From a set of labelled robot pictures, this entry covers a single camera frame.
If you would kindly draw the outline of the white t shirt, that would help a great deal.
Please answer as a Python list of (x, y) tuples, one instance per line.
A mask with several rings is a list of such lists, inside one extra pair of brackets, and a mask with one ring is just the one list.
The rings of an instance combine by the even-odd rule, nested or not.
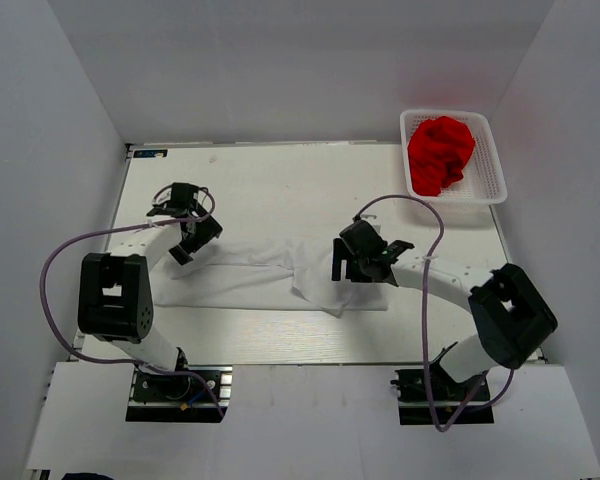
[(272, 311), (385, 311), (377, 284), (331, 280), (329, 238), (214, 240), (180, 265), (171, 257), (151, 271), (154, 303), (161, 307)]

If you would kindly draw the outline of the red t shirt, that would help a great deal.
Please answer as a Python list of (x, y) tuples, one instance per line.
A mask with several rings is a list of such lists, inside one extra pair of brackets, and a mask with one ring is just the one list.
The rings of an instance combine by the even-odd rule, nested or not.
[(464, 179), (476, 141), (469, 127), (449, 116), (426, 119), (407, 146), (411, 184), (420, 196), (437, 197)]

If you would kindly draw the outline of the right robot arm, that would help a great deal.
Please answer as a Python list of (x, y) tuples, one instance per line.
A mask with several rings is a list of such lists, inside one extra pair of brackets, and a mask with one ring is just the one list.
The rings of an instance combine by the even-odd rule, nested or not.
[(507, 263), (496, 270), (461, 265), (382, 239), (365, 220), (333, 241), (332, 279), (419, 289), (473, 318), (476, 333), (433, 361), (433, 390), (452, 399), (468, 380), (496, 366), (516, 370), (558, 327), (557, 318), (525, 271)]

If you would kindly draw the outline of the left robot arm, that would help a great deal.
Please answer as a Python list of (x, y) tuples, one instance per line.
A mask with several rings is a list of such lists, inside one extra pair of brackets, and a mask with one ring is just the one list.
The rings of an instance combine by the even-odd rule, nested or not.
[(168, 196), (152, 201), (147, 222), (106, 253), (90, 253), (81, 264), (78, 327), (125, 352), (138, 367), (157, 373), (157, 387), (179, 399), (191, 387), (184, 352), (153, 325), (151, 270), (165, 257), (184, 266), (218, 238), (223, 228), (212, 212), (206, 187), (173, 183)]

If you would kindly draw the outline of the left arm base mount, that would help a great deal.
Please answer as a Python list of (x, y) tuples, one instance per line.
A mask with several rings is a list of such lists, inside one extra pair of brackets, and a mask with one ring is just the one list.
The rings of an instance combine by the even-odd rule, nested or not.
[(130, 423), (217, 424), (226, 413), (232, 390), (232, 366), (189, 367), (191, 377), (167, 377), (136, 370), (125, 421)]

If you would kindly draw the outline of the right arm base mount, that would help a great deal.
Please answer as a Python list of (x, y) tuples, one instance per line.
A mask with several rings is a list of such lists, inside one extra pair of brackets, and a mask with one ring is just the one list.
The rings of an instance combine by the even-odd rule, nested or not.
[[(399, 421), (402, 426), (432, 425), (433, 419), (429, 411), (429, 403), (424, 384), (422, 369), (407, 368), (395, 371), (391, 386), (398, 394)], [(461, 403), (470, 396), (472, 389), (480, 378), (476, 375), (460, 384), (442, 380), (432, 374), (431, 387), (436, 414), (439, 423), (444, 426), (453, 416)], [(494, 424), (495, 418), (491, 406), (483, 404), (491, 400), (491, 391), (485, 379), (455, 420), (455, 425), (488, 425)]]

